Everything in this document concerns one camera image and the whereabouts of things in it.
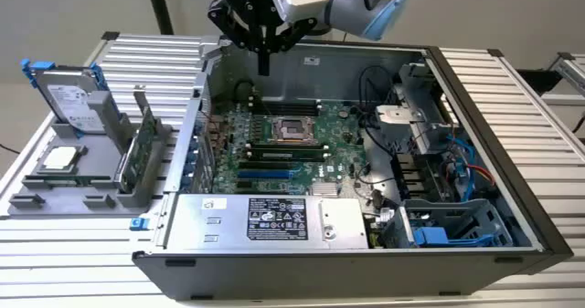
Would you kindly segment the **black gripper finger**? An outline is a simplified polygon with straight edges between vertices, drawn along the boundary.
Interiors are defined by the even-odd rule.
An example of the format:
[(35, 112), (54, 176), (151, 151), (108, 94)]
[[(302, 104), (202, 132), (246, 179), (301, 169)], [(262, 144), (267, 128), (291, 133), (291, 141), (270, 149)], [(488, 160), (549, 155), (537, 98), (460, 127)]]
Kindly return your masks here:
[(293, 23), (279, 34), (277, 27), (266, 27), (263, 39), (263, 75), (270, 75), (270, 56), (274, 53), (286, 52), (301, 41), (303, 36), (314, 29), (315, 18), (307, 18)]
[(246, 29), (234, 18), (227, 0), (214, 0), (207, 10), (207, 17), (221, 29), (231, 42), (257, 54), (258, 75), (265, 75), (265, 45), (262, 30), (255, 24)]

